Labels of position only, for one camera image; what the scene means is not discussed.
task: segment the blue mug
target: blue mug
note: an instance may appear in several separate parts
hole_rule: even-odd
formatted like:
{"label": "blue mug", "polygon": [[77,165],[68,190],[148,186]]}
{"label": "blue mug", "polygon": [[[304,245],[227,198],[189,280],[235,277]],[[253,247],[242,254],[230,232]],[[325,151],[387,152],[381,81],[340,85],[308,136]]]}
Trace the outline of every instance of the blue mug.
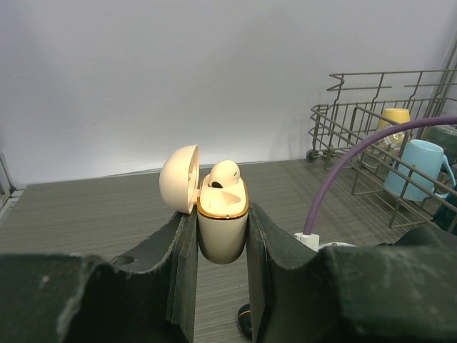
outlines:
{"label": "blue mug", "polygon": [[[444,166],[451,177],[452,187],[456,185],[456,179],[449,165],[448,158],[444,154],[443,148],[439,145],[431,143],[429,141],[421,141],[420,139],[413,139],[409,141],[405,146],[405,151],[401,159],[416,169],[420,170],[424,174],[427,174],[431,179],[437,179],[440,174],[441,166]],[[398,165],[398,171],[405,177],[409,175],[410,169],[402,164]],[[412,173],[411,179],[420,184],[422,187],[429,189],[430,192],[434,192],[435,188],[433,182],[420,176],[417,173]],[[390,171],[384,182],[384,187],[395,195],[400,196],[405,186],[406,180]],[[448,196],[446,194],[436,194],[437,197],[445,199]],[[421,191],[416,186],[409,184],[406,187],[404,199],[411,200],[414,202],[421,202],[428,197],[428,194]]]}

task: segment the white connector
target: white connector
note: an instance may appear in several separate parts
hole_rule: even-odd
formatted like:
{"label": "white connector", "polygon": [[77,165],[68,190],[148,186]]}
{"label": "white connector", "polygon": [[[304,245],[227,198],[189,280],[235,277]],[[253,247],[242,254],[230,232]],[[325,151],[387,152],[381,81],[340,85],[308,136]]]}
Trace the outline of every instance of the white connector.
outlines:
{"label": "white connector", "polygon": [[294,234],[295,238],[308,248],[317,252],[319,250],[319,235],[318,234],[302,234],[301,232]]}

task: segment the mug handle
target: mug handle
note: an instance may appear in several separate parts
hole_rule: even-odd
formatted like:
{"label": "mug handle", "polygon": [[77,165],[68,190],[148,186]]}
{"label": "mug handle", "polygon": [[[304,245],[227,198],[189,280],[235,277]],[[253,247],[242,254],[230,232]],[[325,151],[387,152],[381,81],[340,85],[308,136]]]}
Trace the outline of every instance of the mug handle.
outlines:
{"label": "mug handle", "polygon": [[[449,165],[448,157],[446,155],[443,155],[443,165],[446,167],[446,170],[448,171],[448,174],[451,177],[451,183],[452,183],[451,188],[454,188],[456,186],[456,178],[454,177],[451,166]],[[435,195],[437,195],[438,197],[440,197],[442,199],[445,199],[449,195],[449,193],[446,193],[446,194],[435,193]]]}

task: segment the rack wheel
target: rack wheel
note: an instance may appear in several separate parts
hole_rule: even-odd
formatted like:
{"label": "rack wheel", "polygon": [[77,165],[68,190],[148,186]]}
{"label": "rack wheel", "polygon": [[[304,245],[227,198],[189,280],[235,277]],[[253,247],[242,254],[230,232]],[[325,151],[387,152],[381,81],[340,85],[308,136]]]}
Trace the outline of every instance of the rack wheel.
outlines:
{"label": "rack wheel", "polygon": [[314,162],[317,160],[317,157],[318,157],[318,153],[315,152],[314,150],[308,150],[306,152],[306,161],[308,162]]}

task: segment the gold trim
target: gold trim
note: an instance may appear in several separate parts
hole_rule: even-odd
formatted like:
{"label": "gold trim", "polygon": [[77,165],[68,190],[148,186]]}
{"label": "gold trim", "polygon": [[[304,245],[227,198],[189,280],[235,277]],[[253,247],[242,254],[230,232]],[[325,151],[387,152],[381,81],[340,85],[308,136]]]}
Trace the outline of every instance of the gold trim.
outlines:
{"label": "gold trim", "polygon": [[245,312],[240,313],[240,315],[238,315],[238,318],[241,317],[241,316],[243,316],[243,315],[245,315],[245,314],[248,314],[248,313],[251,313],[251,310],[250,310],[250,309],[248,309],[248,310],[245,311]]}
{"label": "gold trim", "polygon": [[[203,209],[203,207],[201,207],[200,197],[198,197],[197,198],[197,209],[198,209],[199,213],[202,216],[204,216],[206,218],[210,218],[210,219],[233,220],[233,219],[241,218],[242,216],[244,216],[248,212],[248,208],[249,208],[248,188],[246,187],[246,183],[244,182],[244,180],[243,180],[243,185],[244,185],[244,194],[246,195],[246,203],[244,204],[244,208],[243,208],[243,210],[241,212],[236,213],[236,214],[229,214],[229,215],[226,215],[226,216],[218,216],[218,215],[215,215],[215,214],[208,213],[207,211],[205,211]],[[200,189],[202,189],[202,188],[203,188],[203,180],[200,183]]]}

